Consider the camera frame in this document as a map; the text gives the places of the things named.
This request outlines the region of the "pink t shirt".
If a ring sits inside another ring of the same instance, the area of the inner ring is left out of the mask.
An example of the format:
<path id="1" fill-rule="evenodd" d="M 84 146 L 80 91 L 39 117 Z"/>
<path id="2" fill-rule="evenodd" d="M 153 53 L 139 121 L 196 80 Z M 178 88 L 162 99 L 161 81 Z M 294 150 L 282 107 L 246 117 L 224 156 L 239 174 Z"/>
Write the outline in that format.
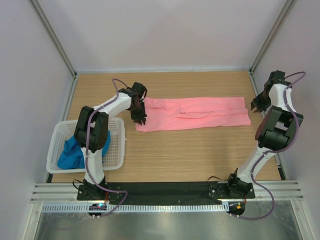
<path id="1" fill-rule="evenodd" d="M 251 124 L 243 97 L 147 97 L 144 104 L 146 122 L 135 125 L 143 133 Z"/>

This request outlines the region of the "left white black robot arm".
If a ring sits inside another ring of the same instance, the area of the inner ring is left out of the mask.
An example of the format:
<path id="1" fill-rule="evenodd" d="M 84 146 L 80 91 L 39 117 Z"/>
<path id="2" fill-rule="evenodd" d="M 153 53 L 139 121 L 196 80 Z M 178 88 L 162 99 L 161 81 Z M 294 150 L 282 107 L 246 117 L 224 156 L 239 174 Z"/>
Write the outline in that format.
<path id="1" fill-rule="evenodd" d="M 134 123 L 146 123 L 144 99 L 147 92 L 143 84 L 134 82 L 131 87 L 117 89 L 116 95 L 106 102 L 81 109 L 74 131 L 74 138 L 83 153 L 85 167 L 83 183 L 78 187 L 78 200 L 101 200 L 107 192 L 124 192 L 107 189 L 102 150 L 108 139 L 109 120 L 119 113 L 128 110 Z"/>

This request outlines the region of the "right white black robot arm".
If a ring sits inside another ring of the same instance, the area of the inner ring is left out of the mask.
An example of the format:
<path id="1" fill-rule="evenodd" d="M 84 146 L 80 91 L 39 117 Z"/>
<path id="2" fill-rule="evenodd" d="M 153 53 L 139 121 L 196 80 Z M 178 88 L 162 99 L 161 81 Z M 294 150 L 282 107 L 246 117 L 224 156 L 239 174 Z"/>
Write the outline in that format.
<path id="1" fill-rule="evenodd" d="M 266 115 L 255 133 L 257 145 L 251 157 L 228 177 L 225 192 L 231 198 L 251 194 L 256 175 L 266 162 L 289 149 L 298 137 L 304 116 L 293 106 L 293 83 L 287 79 L 283 71 L 271 72 L 263 91 L 251 102 L 252 110 Z"/>

